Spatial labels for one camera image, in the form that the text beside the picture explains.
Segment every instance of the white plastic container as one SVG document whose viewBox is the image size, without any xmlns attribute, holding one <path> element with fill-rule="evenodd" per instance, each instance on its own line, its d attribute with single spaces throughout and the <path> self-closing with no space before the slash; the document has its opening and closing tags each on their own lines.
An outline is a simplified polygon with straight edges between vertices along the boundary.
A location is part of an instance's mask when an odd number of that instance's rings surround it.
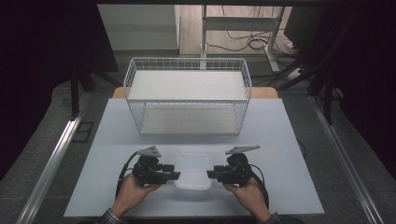
<svg viewBox="0 0 396 224">
<path fill-rule="evenodd" d="M 207 170 L 213 170 L 213 160 L 206 154 L 182 153 L 175 162 L 175 171 L 181 172 L 175 181 L 179 189 L 206 190 L 212 186 Z"/>
</svg>

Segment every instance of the wire basket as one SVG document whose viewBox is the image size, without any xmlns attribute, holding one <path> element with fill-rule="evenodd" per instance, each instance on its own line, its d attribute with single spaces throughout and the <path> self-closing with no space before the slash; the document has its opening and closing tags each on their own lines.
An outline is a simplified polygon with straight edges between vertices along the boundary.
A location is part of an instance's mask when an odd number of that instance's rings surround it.
<svg viewBox="0 0 396 224">
<path fill-rule="evenodd" d="M 124 95 L 140 134 L 238 135 L 251 81 L 244 59 L 133 58 Z"/>
</svg>

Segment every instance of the human hand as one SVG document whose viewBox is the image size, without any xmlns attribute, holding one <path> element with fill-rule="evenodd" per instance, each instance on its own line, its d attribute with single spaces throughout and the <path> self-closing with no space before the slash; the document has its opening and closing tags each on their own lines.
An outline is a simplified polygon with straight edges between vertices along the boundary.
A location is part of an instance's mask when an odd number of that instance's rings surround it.
<svg viewBox="0 0 396 224">
<path fill-rule="evenodd" d="M 150 192 L 158 189 L 160 186 L 147 185 L 140 187 L 134 175 L 126 175 L 122 180 L 119 195 L 111 207 L 111 212 L 116 217 L 122 217 L 126 212 L 142 203 Z"/>
<path fill-rule="evenodd" d="M 253 177 L 249 179 L 244 187 L 237 187 L 233 184 L 223 184 L 223 186 L 235 195 L 238 202 L 246 208 L 257 221 L 266 222 L 271 218 L 271 214 L 265 205 L 262 189 Z"/>
</svg>

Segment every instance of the gray floor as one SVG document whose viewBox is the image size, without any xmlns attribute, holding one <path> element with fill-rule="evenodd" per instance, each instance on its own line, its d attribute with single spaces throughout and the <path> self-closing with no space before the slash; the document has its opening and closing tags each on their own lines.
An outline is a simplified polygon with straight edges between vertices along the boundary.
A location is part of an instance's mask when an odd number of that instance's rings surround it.
<svg viewBox="0 0 396 224">
<path fill-rule="evenodd" d="M 177 56 L 173 53 L 150 51 L 116 52 L 119 74 L 110 74 L 123 81 L 128 62 L 132 56 Z M 238 55 L 247 59 L 252 82 L 265 86 L 272 76 L 269 64 L 264 57 Z M 75 134 L 74 143 L 67 150 L 64 160 L 51 183 L 50 189 L 38 210 L 34 223 L 78 223 L 79 220 L 63 218 L 64 210 L 78 181 L 84 161 L 106 107 L 108 98 L 115 88 L 102 79 L 92 76 L 96 89 L 90 106 Z M 276 85 L 285 82 L 280 77 Z M 296 138 L 303 143 L 302 153 L 312 176 L 318 196 L 325 210 L 320 216 L 300 216 L 305 223 L 369 223 L 361 204 L 350 186 L 334 149 L 321 126 L 311 105 L 305 88 L 309 79 L 296 86 L 280 91 L 291 126 Z M 52 104 L 47 115 L 19 156 L 13 167 L 0 182 L 0 223 L 15 223 L 33 188 L 40 177 L 52 150 L 61 136 L 65 124 L 70 119 L 70 87 L 64 83 L 54 89 Z M 363 182 L 365 183 L 385 223 L 396 223 L 396 183 L 383 164 L 350 124 L 338 102 L 332 104 L 334 129 L 340 136 L 346 151 Z M 86 130 L 92 128 L 91 134 Z"/>
</svg>

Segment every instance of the white table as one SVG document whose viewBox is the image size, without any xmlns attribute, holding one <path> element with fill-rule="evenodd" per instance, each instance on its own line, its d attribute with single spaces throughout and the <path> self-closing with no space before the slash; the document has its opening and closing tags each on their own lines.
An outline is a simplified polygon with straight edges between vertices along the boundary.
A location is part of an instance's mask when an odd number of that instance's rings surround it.
<svg viewBox="0 0 396 224">
<path fill-rule="evenodd" d="M 306 168 L 281 99 L 252 99 L 239 136 L 140 136 L 124 99 L 110 99 L 65 217 L 99 217 L 114 203 L 123 164 L 138 149 L 157 146 L 161 163 L 175 163 L 182 152 L 205 153 L 214 164 L 227 164 L 233 146 L 255 146 L 246 153 L 259 166 L 269 192 L 270 211 L 280 215 L 322 214 L 323 208 Z M 131 161 L 131 167 L 137 158 Z M 249 216 L 214 180 L 208 190 L 178 189 L 170 181 L 150 193 L 127 217 Z"/>
</svg>

